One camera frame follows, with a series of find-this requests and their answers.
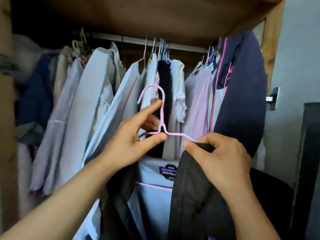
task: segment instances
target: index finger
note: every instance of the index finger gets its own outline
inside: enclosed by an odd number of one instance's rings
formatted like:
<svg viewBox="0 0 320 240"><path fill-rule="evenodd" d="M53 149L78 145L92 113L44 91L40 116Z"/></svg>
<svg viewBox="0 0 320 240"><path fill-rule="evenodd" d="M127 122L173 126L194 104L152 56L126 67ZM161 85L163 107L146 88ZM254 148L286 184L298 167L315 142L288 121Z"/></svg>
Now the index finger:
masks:
<svg viewBox="0 0 320 240"><path fill-rule="evenodd" d="M220 147L227 138L228 138L227 136L224 136L222 134L209 132L205 134L203 137L200 137L197 140L197 142L209 144L216 149Z"/></svg>
<svg viewBox="0 0 320 240"><path fill-rule="evenodd" d="M134 115L129 123L134 127L140 127L148 118L148 116L154 113L158 108L162 105L162 100L156 101L154 104L151 104L144 109L142 109L139 113Z"/></svg>

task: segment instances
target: wardrobe ceiling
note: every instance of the wardrobe ceiling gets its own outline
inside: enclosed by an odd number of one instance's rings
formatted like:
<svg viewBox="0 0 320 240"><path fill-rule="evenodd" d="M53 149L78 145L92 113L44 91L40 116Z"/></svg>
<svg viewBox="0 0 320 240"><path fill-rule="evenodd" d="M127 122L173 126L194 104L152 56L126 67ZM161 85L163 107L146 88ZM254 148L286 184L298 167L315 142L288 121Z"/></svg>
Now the wardrobe ceiling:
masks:
<svg viewBox="0 0 320 240"><path fill-rule="evenodd" d="M40 0L86 31L207 46L253 28L282 0Z"/></svg>

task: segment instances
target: wooden wardrobe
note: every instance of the wooden wardrobe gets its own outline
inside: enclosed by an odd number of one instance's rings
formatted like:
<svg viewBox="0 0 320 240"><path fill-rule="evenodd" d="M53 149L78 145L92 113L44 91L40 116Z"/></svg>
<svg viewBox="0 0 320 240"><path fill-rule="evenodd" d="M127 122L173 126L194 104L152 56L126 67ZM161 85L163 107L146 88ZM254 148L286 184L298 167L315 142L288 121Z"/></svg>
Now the wooden wardrobe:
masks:
<svg viewBox="0 0 320 240"><path fill-rule="evenodd" d="M3 68L12 67L12 32L53 49L71 45L66 42L80 27L89 33L156 37L169 43L207 47L221 36L230 37L264 22L262 53L269 87L284 5L285 0L0 0L2 231L18 221L14 81L3 72ZM188 62L187 53L177 55Z"/></svg>

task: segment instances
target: forearm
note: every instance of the forearm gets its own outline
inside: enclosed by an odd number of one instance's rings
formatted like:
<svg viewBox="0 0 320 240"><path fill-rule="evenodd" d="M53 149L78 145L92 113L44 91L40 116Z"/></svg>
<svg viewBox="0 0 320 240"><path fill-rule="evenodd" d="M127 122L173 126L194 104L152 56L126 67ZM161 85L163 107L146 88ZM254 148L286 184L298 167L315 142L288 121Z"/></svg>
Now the forearm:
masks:
<svg viewBox="0 0 320 240"><path fill-rule="evenodd" d="M101 190L115 173L112 166L92 160L61 189L31 211L0 240L72 239Z"/></svg>
<svg viewBox="0 0 320 240"><path fill-rule="evenodd" d="M238 188L225 197L237 240L280 240L250 186Z"/></svg>

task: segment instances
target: gray wall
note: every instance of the gray wall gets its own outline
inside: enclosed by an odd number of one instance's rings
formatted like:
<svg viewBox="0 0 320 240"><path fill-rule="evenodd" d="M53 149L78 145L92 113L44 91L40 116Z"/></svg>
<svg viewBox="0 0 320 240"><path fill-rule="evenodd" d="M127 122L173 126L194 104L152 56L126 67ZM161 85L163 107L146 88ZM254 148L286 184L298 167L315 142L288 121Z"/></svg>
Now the gray wall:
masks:
<svg viewBox="0 0 320 240"><path fill-rule="evenodd" d="M276 111L267 111L266 172L296 182L303 104L320 102L320 0L286 0L271 88L280 87Z"/></svg>

